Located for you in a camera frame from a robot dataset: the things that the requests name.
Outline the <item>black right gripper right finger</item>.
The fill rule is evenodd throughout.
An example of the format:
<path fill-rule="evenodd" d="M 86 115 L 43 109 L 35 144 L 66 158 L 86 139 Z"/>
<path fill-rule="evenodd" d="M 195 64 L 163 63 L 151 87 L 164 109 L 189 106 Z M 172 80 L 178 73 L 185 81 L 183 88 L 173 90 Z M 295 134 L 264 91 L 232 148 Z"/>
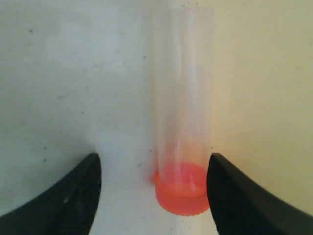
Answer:
<path fill-rule="evenodd" d="M 220 153 L 207 172 L 207 197 L 220 235 L 312 235 L 313 217 L 259 186 Z"/>

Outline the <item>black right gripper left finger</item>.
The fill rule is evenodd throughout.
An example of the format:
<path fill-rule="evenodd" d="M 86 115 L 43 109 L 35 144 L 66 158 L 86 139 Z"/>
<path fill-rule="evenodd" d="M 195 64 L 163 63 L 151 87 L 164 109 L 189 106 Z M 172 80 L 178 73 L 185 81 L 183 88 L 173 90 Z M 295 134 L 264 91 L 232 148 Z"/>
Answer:
<path fill-rule="evenodd" d="M 101 162 L 91 153 L 52 187 L 1 216 L 2 235 L 88 235 L 101 193 Z"/>

